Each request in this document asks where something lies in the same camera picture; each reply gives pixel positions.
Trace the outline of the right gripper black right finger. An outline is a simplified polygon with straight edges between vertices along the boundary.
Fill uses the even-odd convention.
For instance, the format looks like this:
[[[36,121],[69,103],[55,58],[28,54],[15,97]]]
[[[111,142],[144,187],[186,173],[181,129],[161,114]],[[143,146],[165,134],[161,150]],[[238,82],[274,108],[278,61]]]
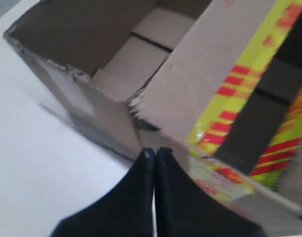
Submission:
[[[156,153],[155,209],[159,237],[264,237],[262,227],[220,204],[184,172],[170,148]]]

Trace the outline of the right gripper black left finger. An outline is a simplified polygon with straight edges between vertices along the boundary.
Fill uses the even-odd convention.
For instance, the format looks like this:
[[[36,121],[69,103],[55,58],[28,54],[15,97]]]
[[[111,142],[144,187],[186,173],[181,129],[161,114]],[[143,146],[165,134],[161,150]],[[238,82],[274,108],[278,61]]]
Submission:
[[[151,237],[155,152],[141,150],[123,179],[105,196],[61,220],[53,237]]]

